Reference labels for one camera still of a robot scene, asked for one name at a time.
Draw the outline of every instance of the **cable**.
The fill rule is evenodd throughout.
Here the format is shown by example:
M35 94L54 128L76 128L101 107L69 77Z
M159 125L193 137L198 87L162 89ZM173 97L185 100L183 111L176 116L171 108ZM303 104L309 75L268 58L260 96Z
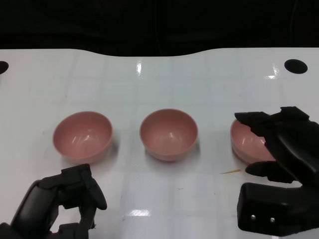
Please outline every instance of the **cable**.
M291 16L290 16L290 36L289 36L289 44L290 46L293 46L294 42L293 42L293 28L294 28L294 16L297 10L297 5L298 5L298 0L295 0L294 3L294 7L293 10L291 12Z

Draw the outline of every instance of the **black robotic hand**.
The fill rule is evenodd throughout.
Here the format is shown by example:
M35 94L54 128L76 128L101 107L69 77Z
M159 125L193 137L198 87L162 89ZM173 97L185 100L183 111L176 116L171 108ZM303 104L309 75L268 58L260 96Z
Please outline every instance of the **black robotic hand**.
M281 112L236 113L257 136L276 162L249 165L246 172L300 188L280 188L245 183L237 205L238 227L244 231L287 236L319 228L319 124L296 107Z
M80 223L50 228L58 216L58 207L78 207ZM35 181L20 204L11 225L0 225L1 239L88 239L94 227L96 209L105 210L104 195L92 178L90 166L83 164L63 169L61 174Z

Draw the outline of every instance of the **bowl rim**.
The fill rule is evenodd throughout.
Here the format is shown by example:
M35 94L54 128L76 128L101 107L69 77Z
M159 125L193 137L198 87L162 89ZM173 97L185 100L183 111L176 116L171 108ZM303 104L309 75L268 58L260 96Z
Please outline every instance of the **bowl rim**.
M54 143L54 136L55 136L55 133L57 131L57 129L59 128L59 126L68 118L71 118L75 115L79 115L79 114L83 114L83 113L93 113L93 114L97 114L97 115L101 115L103 116L110 124L111 126L111 135L110 135L110 138L109 140L107 141L107 143L104 145L104 147L102 149L100 149L99 151L93 153L93 154L90 154L88 156L85 156L85 157L74 157L74 156L68 156L64 153L62 153L60 150L57 149L57 147L55 146L55 143ZM109 145L110 143L112 142L112 137L113 137L113 126L112 126L112 123L111 121L103 114L99 113L99 112L95 112L95 111L80 111L80 112L76 112L74 114L71 114L69 116L67 116L66 118L64 118L63 120L61 120L61 122L55 127L55 130L53 132L53 137L52 137L52 142L53 142L53 146L55 148L56 151L58 151L63 157L66 157L66 158L70 158L70 159L85 159L85 158L90 158L90 157L93 157L93 156L96 156L97 154L101 153L103 150L105 150Z
M231 140L231 147L232 147L232 149L233 149L233 147L236 147L237 150L241 151L241 152L242 152L243 154L245 154L246 156L248 156L248 157L250 157L250 158L253 158L253 159L255 159L255 160L258 161L258 162L265 162L263 159L258 158L258 157L256 157L256 156L253 156L252 154L247 153L247 152L241 150L241 148L235 143L235 141L234 141L234 139L233 139L233 135L232 135L232 129L233 129L233 126L234 126L234 124L236 123L236 121L238 121L239 123L241 123L239 120L235 119L235 120L233 121L233 123L231 124L231 127L230 127L230 140Z
M151 116L151 115L153 115L153 114L155 114L155 113L157 113L157 112L160 112L160 111L178 111L178 112L181 112L181 113L187 115L187 116L194 122L195 127L196 127L196 137L195 137L194 142L193 142L189 147L187 147L185 150L183 150L183 151L181 151L181 152L179 152L179 153L163 154L163 153L158 153L158 152L156 152L156 151L150 149L150 148L144 143L144 141L143 141L143 139L142 139L142 136L141 136L141 129L142 129L142 126L143 126L144 122L145 122L145 120L146 120L149 116ZM149 115L147 115L147 116L144 118L144 120L142 121L142 123L141 123L141 125L140 125L140 130L139 130L139 131L140 131L140 139L141 139L141 141L142 141L142 143L143 143L145 149L146 149L147 151L150 151L150 152L152 152L152 153L155 153L155 154L158 154L158 155L161 155L161 156L178 156L178 155L184 154L184 153L188 152L188 151L194 146L194 144L196 143L197 138L198 138L198 126L197 126L196 121L193 119L193 117L190 116L188 113L186 113L186 112L184 112L184 111L177 110L177 109L173 109L173 108L166 108L166 109L157 110L157 111L154 111L154 112L150 113Z

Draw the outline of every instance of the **bowl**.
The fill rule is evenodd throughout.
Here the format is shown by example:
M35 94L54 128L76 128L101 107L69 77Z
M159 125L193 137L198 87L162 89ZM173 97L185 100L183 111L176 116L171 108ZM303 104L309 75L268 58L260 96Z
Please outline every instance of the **bowl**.
M245 163L275 161L265 147L265 139L258 137L250 127L235 120L230 129L231 146L235 154Z
M55 129L56 150L73 163L93 163L105 158L112 142L111 122L97 112L79 112L65 118Z
M164 161L183 159L194 146L197 135L194 119L175 109L151 113L140 127L140 137L146 151Z

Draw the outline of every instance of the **white table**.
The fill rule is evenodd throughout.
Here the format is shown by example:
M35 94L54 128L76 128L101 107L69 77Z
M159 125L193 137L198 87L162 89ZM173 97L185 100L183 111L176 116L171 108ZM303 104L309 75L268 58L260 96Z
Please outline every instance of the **white table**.
M299 59L308 71L284 68ZM112 57L87 51L0 50L0 222L10 222L29 185L70 163L52 145L66 116L106 115L115 130L107 160L92 166L107 203L92 239L271 239L237 227L244 182L282 187L244 171L231 152L235 112L276 113L298 106L319 122L319 49L216 49L178 57ZM139 126L149 113L177 108L194 117L199 144L187 160L165 164L147 155ZM79 221L64 210L53 230ZM312 230L290 239L318 238Z

